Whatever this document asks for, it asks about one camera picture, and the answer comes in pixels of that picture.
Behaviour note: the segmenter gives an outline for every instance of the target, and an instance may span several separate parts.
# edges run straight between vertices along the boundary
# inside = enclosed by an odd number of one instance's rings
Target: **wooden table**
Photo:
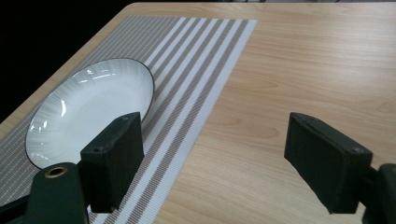
[[[329,215],[283,158],[289,113],[396,162],[396,3],[134,3],[0,125],[3,137],[128,16],[257,20],[157,223],[361,223]]]

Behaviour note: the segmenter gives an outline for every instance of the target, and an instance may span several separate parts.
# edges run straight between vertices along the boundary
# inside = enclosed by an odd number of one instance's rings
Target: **screw hole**
[[[95,149],[93,150],[93,152],[101,152],[101,151],[103,151],[103,148],[102,148],[102,147],[97,147],[97,148],[95,148]]]
[[[363,153],[363,152],[364,152],[364,149],[361,148],[361,147],[353,147],[353,148],[352,148],[352,152],[355,152],[355,153]]]
[[[48,171],[44,174],[44,176],[45,176],[46,178],[56,178],[56,177],[58,177],[58,176],[64,175],[64,173],[66,173],[66,172],[67,172],[67,167],[65,167],[65,166],[58,166],[58,167],[55,167],[55,168],[52,168],[52,169],[48,170]]]

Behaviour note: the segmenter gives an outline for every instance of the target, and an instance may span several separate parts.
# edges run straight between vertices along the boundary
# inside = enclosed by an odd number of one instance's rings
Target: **striped placemat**
[[[155,79],[142,123],[146,157],[120,210],[90,212],[91,223],[151,223],[217,101],[256,21],[129,17],[71,73],[105,59],[132,58]],[[24,138],[36,108],[0,142],[0,205],[29,194],[37,168]]]

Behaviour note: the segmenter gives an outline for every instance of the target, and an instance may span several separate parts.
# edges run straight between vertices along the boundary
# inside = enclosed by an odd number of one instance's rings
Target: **brass screw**
[[[58,166],[48,170],[44,176],[46,178],[56,178],[58,176],[64,175],[67,172],[67,167],[65,166]]]

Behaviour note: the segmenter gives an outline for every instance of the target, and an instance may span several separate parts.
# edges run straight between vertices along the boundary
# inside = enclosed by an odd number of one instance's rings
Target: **black background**
[[[191,1],[1,1],[0,122],[117,13],[135,2]]]

